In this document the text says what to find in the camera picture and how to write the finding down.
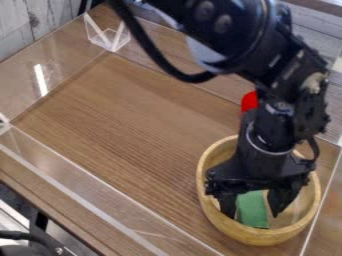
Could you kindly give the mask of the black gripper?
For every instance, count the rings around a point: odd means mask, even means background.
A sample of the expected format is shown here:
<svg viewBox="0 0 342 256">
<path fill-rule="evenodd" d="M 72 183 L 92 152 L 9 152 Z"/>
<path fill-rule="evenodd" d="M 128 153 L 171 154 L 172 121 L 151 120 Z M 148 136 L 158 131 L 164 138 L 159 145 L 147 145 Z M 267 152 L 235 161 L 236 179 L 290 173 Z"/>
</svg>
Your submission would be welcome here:
<svg viewBox="0 0 342 256">
<path fill-rule="evenodd" d="M 220 212 L 231 219 L 238 195 L 258 190 L 268 191 L 267 202 L 276 218 L 296 199 L 315 170 L 316 158 L 296 156 L 292 148 L 266 149 L 256 137 L 255 116 L 255 110 L 243 115 L 232 156 L 204 171 L 204 193 L 219 199 Z"/>
</svg>

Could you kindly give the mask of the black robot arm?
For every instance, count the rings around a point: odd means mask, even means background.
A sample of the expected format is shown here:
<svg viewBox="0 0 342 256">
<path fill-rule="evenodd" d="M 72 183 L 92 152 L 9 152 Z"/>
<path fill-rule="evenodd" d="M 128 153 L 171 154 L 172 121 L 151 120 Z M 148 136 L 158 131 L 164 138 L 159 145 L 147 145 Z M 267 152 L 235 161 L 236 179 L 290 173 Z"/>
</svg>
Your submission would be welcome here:
<svg viewBox="0 0 342 256">
<path fill-rule="evenodd" d="M 267 193 L 272 214 L 296 198 L 315 161 L 295 156 L 330 122 L 325 59 L 292 32 L 287 6 L 276 0 L 145 0 L 184 34 L 203 72 L 188 74 L 167 60 L 124 0 L 108 4 L 160 69 L 178 80 L 203 83 L 236 74 L 255 85 L 256 106 L 242 118 L 232 157 L 206 171 L 204 192 L 232 217 L 238 197 Z"/>
</svg>

